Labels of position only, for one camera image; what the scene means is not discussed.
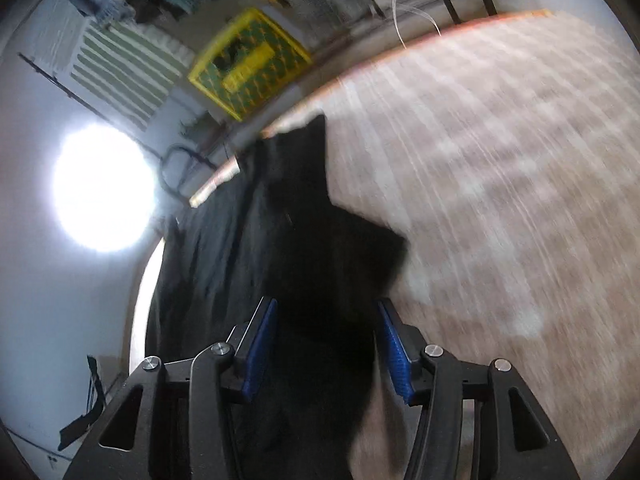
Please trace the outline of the black long-sleeve sweater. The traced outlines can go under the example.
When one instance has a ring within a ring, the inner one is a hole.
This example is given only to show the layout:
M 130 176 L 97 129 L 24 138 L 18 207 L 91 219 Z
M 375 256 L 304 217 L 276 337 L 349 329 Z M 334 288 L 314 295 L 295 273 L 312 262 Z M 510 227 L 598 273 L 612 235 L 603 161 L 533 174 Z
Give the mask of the black long-sleeve sweater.
M 376 304 L 405 237 L 331 202 L 326 118 L 250 145 L 240 170 L 168 223 L 145 350 L 192 358 L 276 300 L 267 369 L 235 413 L 247 479 L 347 479 L 373 384 Z

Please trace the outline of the black metal clothes rack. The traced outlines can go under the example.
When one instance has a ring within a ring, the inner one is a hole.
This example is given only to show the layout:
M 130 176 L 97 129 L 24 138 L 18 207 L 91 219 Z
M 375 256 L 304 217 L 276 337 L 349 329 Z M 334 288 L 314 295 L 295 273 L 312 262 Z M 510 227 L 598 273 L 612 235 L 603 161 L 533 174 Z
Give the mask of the black metal clothes rack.
M 456 0 L 40 0 L 18 54 L 39 80 L 30 105 L 56 89 L 142 141 L 175 92 L 190 84 L 224 114 L 186 113 L 180 153 L 192 167 L 195 129 L 204 148 L 223 144 L 232 122 L 255 113 L 308 64 L 409 14 Z M 482 0 L 495 14 L 494 0 Z

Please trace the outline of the beige plaid bed blanket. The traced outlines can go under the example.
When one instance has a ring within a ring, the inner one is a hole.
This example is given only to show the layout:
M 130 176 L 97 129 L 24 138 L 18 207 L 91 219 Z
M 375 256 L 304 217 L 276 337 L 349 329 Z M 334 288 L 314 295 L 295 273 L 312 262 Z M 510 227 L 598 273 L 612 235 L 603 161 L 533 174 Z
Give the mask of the beige plaid bed blanket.
M 382 56 L 282 117 L 326 118 L 331 202 L 405 237 L 382 298 L 446 360 L 509 361 L 551 420 L 489 477 L 607 479 L 639 429 L 639 53 L 565 14 Z M 347 479 L 398 479 L 408 426 L 374 340 Z

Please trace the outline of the bright round studio light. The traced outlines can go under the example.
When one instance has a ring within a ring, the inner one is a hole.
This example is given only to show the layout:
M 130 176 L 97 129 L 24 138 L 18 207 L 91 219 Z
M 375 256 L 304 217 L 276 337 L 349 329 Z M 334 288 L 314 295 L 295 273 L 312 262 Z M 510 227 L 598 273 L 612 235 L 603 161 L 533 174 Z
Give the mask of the bright round studio light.
M 63 139 L 51 197 L 58 224 L 75 243 L 112 254 L 141 240 L 156 208 L 156 179 L 139 144 L 94 122 Z

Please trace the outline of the yellow green storage box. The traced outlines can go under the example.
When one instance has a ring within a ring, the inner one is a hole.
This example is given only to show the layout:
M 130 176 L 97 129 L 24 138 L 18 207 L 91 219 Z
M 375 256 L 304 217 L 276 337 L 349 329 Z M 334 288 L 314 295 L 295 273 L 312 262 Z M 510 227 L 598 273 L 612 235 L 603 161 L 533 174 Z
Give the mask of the yellow green storage box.
M 277 22 L 250 8 L 200 53 L 188 79 L 238 122 L 311 66 L 311 54 Z

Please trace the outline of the white clip-on lamp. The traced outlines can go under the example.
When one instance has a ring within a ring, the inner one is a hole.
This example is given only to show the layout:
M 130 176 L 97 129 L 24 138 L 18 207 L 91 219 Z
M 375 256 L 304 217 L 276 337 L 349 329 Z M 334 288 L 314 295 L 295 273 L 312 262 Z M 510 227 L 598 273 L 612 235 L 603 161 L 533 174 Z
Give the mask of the white clip-on lamp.
M 399 27 L 399 20 L 398 20 L 399 10 L 415 16 L 420 16 L 420 18 L 423 18 L 425 21 L 428 21 L 433 26 L 438 36 L 442 36 L 442 31 L 440 30 L 440 27 L 438 26 L 437 22 L 434 20 L 431 14 L 428 14 L 426 11 L 418 9 L 415 6 L 407 6 L 406 4 L 399 3 L 398 0 L 390 0 L 390 6 L 392 7 L 392 19 L 393 19 L 396 36 L 401 44 L 401 47 L 403 47 L 405 50 L 407 50 L 408 47 L 407 47 L 407 44 L 405 43 L 404 36 L 402 36 L 401 30 Z

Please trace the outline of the blue denim jacket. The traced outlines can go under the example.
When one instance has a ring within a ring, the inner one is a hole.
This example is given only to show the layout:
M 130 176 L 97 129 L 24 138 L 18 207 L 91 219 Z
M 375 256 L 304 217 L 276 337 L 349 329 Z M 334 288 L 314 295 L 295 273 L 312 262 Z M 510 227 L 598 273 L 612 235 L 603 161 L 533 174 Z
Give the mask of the blue denim jacket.
M 100 27 L 109 28 L 120 22 L 134 21 L 134 8 L 127 0 L 68 0 L 85 18 Z

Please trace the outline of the striped green white wall hanging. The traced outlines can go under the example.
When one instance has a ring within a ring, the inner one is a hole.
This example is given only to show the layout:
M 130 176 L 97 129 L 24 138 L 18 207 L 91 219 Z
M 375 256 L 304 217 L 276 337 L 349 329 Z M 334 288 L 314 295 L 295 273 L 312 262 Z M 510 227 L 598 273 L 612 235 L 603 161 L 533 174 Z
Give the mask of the striped green white wall hanging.
M 120 130 L 148 128 L 195 53 L 154 25 L 84 18 L 68 0 L 43 0 L 23 53 Z

